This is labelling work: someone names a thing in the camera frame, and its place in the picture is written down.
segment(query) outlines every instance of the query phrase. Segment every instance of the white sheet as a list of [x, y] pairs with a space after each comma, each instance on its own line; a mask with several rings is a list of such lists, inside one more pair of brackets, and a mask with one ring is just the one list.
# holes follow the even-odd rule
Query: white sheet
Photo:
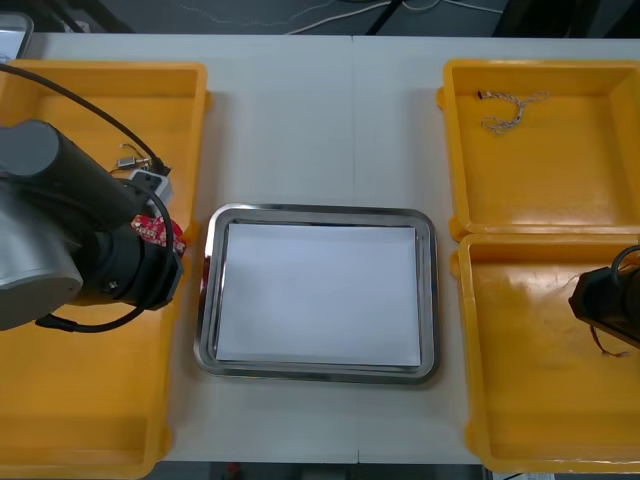
[[217, 358], [417, 366], [413, 228], [232, 224]]

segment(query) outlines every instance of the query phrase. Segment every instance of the wire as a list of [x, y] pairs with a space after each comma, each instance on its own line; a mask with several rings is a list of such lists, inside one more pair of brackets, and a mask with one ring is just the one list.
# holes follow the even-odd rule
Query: wire
[[103, 120], [109, 122], [111, 125], [113, 125], [118, 130], [120, 130], [122, 133], [124, 133], [127, 137], [129, 137], [131, 140], [133, 140], [136, 144], [138, 144], [138, 146], [142, 150], [147, 152], [147, 154], [149, 155], [149, 157], [152, 159], [152, 161], [154, 163], [157, 162], [157, 164], [158, 164], [158, 166], [160, 168], [166, 168], [165, 165], [160, 160], [160, 158], [158, 158], [158, 156], [153, 152], [153, 150], [151, 150], [151, 148], [146, 143], [144, 143], [140, 139], [140, 137], [138, 137], [129, 128], [124, 126], [118, 120], [116, 120], [111, 115], [109, 115], [107, 112], [105, 112], [104, 110], [98, 108], [93, 103], [85, 100], [80, 95], [77, 95], [77, 94], [73, 93], [71, 90], [67, 90], [66, 88], [62, 87], [61, 85], [58, 85], [55, 82], [52, 82], [51, 80], [49, 80], [47, 78], [44, 78], [44, 77], [42, 77], [42, 76], [40, 76], [40, 75], [38, 75], [36, 73], [30, 72], [28, 70], [24, 70], [22, 68], [13, 67], [11, 65], [6, 65], [4, 63], [0, 63], [0, 72], [9, 73], [11, 75], [16, 75], [18, 77], [26, 78], [27, 80], [31, 80], [32, 82], [39, 83], [40, 85], [42, 85], [44, 87], [47, 87], [50, 90], [53, 90], [54, 92], [59, 93], [60, 95], [63, 95], [65, 97], [67, 97], [68, 99], [76, 102], [78, 105], [83, 106], [84, 108], [86, 108], [90, 112], [95, 113], [96, 115], [98, 115]]
[[458, 7], [470, 8], [472, 10], [480, 10], [482, 12], [490, 12], [490, 13], [504, 13], [502, 10], [497, 10], [495, 8], [489, 7], [481, 7], [479, 5], [472, 5], [470, 3], [458, 2], [456, 0], [435, 0], [430, 5], [426, 5], [424, 7], [412, 7], [407, 2], [402, 2], [402, 6], [407, 10], [411, 10], [412, 12], [426, 12], [427, 10], [431, 10], [434, 7], [437, 7], [440, 2], [448, 3], [449, 5], [456, 5]]
[[223, 20], [220, 18], [215, 17], [212, 13], [210, 13], [209, 11], [203, 10], [201, 8], [198, 7], [193, 7], [190, 5], [185, 5], [184, 3], [179, 2], [178, 0], [170, 0], [171, 3], [173, 3], [176, 7], [182, 8], [183, 10], [186, 10], [188, 12], [194, 12], [194, 13], [199, 13], [200, 15], [202, 15], [203, 17], [207, 18], [209, 21], [213, 22], [213, 23], [219, 23], [222, 25], [237, 25], [239, 27], [274, 27], [276, 25], [289, 25], [293, 20], [295, 20], [296, 18], [311, 12], [313, 10], [318, 10], [320, 8], [325, 8], [328, 7], [329, 5], [333, 4], [336, 2], [336, 0], [329, 0], [326, 3], [322, 3], [320, 5], [314, 5], [311, 6], [309, 8], [306, 8], [292, 16], [289, 17], [288, 20], [280, 20], [280, 21], [276, 21], [276, 22], [258, 22], [258, 21], [250, 21], [250, 22], [234, 22], [233, 20]]
[[411, 10], [412, 12], [426, 12], [427, 10], [431, 10], [432, 8], [437, 7], [441, 1], [442, 0], [435, 0], [435, 2], [424, 7], [412, 7], [407, 2], [402, 2], [402, 6], [407, 10]]
[[61, 318], [56, 315], [49, 314], [46, 317], [42, 317], [36, 320], [36, 325], [44, 328], [52, 328], [54, 330], [63, 330], [65, 332], [78, 332], [78, 333], [103, 333], [108, 332], [110, 330], [114, 330], [116, 328], [122, 327], [126, 325], [134, 318], [140, 316], [142, 312], [145, 311], [148, 307], [153, 305], [153, 302], [156, 300], [156, 297], [160, 294], [166, 279], [168, 278], [171, 272], [171, 265], [173, 263], [173, 247], [175, 244], [175, 237], [173, 233], [173, 224], [171, 223], [171, 217], [169, 216], [169, 211], [167, 207], [162, 202], [162, 200], [150, 189], [146, 187], [142, 187], [140, 185], [136, 185], [129, 179], [120, 178], [118, 179], [124, 185], [135, 188], [140, 192], [146, 194], [155, 204], [155, 206], [160, 211], [160, 215], [164, 221], [165, 232], [167, 235], [166, 243], [165, 243], [165, 261], [162, 265], [162, 270], [160, 275], [158, 276], [158, 280], [153, 285], [153, 288], [149, 290], [149, 294], [143, 298], [140, 302], [140, 305], [135, 307], [126, 315], [118, 318], [117, 320], [113, 320], [108, 323], [103, 323], [101, 325], [82, 325], [73, 320], [67, 320], [66, 318]]
[[369, 5], [368, 7], [365, 7], [365, 8], [361, 8], [360, 10], [356, 10], [355, 12], [343, 13], [342, 15], [336, 15], [334, 17], [325, 18], [324, 20], [320, 20], [319, 22], [312, 23], [311, 25], [307, 25], [306, 27], [298, 28], [297, 30], [292, 30], [291, 32], [287, 32], [285, 33], [285, 35], [296, 35], [298, 33], [306, 32], [307, 30], [311, 30], [313, 28], [319, 27], [320, 25], [324, 25], [325, 23], [335, 22], [336, 20], [354, 17], [356, 15], [360, 15], [370, 10], [374, 10], [376, 8], [386, 7], [390, 3], [391, 2], [380, 2], [373, 5]]
[[611, 279], [616, 287], [620, 288], [620, 264], [628, 255], [640, 251], [640, 245], [632, 245], [622, 250], [611, 263]]

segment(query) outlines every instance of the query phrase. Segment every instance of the yellow plastic tray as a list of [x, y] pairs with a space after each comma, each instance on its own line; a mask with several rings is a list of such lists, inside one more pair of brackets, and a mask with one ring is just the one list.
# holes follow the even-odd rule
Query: yellow plastic tray
[[[481, 126], [526, 97], [522, 122]], [[437, 95], [444, 110], [454, 200], [451, 233], [640, 233], [640, 83], [632, 62], [453, 60]]]
[[[193, 220], [206, 69], [184, 63], [16, 61], [84, 96], [130, 127], [173, 168], [171, 216]], [[50, 122], [105, 168], [129, 141], [72, 101], [27, 80], [0, 76], [0, 125]], [[173, 303], [100, 335], [27, 325], [0, 335], [0, 478], [139, 478], [166, 453]], [[102, 323], [131, 307], [64, 308]]]
[[568, 298], [635, 235], [469, 235], [452, 256], [465, 329], [468, 447], [499, 472], [640, 472], [640, 350]]

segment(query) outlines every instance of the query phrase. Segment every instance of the tabletop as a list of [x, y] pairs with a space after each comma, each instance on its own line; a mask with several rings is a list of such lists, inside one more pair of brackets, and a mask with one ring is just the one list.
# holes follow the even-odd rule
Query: tabletop
[[456, 243], [435, 93], [451, 58], [640, 59], [638, 40], [35, 34], [31, 58], [198, 61], [214, 108], [196, 215], [229, 202], [415, 208], [438, 241], [442, 359], [422, 386], [214, 378], [172, 354], [168, 460], [477, 463], [464, 445]]

